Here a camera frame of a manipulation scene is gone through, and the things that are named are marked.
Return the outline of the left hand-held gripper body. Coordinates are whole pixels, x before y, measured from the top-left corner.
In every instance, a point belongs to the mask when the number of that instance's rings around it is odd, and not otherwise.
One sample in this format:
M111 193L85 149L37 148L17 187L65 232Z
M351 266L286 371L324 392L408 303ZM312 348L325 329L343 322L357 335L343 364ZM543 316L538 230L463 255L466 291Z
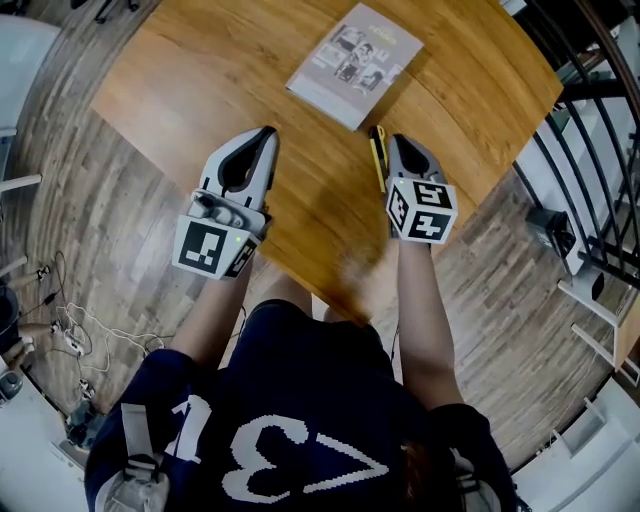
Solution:
M178 218L172 264L215 280L237 278L266 238L272 217L204 189Z

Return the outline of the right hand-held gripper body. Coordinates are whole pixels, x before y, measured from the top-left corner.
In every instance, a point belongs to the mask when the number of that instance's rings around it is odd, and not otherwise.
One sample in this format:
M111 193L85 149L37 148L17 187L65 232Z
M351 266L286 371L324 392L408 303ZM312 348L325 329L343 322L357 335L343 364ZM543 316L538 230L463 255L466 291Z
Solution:
M429 245L447 242L458 205L455 187L441 171L426 178L392 173L387 185L385 211L392 238Z

